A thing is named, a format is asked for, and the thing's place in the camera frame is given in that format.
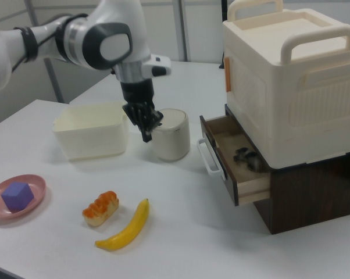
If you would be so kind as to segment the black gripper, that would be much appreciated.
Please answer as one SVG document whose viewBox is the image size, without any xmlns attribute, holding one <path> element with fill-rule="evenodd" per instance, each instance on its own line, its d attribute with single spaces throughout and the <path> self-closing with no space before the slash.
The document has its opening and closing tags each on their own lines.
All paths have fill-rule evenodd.
<svg viewBox="0 0 350 279">
<path fill-rule="evenodd" d="M 134 126 L 137 126 L 144 142 L 152 139 L 151 133 L 160 125 L 163 114 L 153 103 L 153 82 L 146 79 L 138 83 L 120 83 L 123 98 L 127 104 L 123 110 Z"/>
</svg>

